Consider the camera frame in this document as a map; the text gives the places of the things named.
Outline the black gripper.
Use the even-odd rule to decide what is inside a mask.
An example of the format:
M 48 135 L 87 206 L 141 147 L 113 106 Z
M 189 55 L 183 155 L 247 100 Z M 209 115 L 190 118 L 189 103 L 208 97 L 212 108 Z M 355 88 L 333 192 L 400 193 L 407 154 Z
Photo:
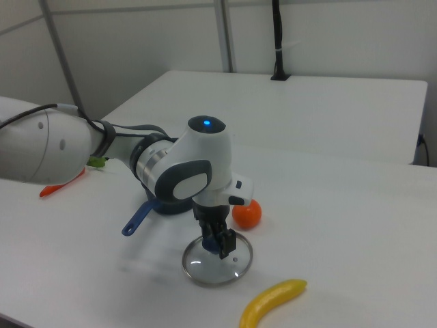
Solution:
M 227 229 L 226 224 L 229 212 L 229 205 L 208 207 L 197 203 L 193 204 L 194 218 L 201 227 L 202 247 L 211 254 L 219 254 L 221 260 L 236 250 L 236 232 Z M 218 244 L 212 231 L 222 231 L 218 234 Z

